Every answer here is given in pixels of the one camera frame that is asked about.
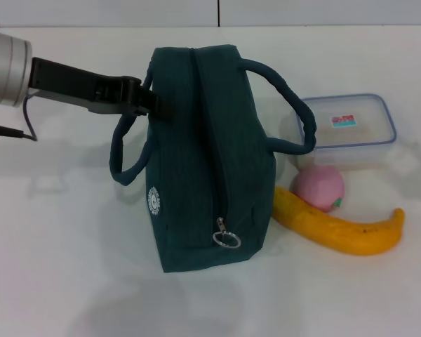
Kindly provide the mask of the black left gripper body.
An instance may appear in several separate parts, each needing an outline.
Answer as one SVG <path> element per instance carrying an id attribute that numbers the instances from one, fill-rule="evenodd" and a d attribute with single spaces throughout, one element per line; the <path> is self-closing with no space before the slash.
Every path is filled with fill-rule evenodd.
<path id="1" fill-rule="evenodd" d="M 32 59 L 33 96 L 86 108 L 95 114 L 146 114 L 147 90 L 135 77 L 111 77 Z"/>

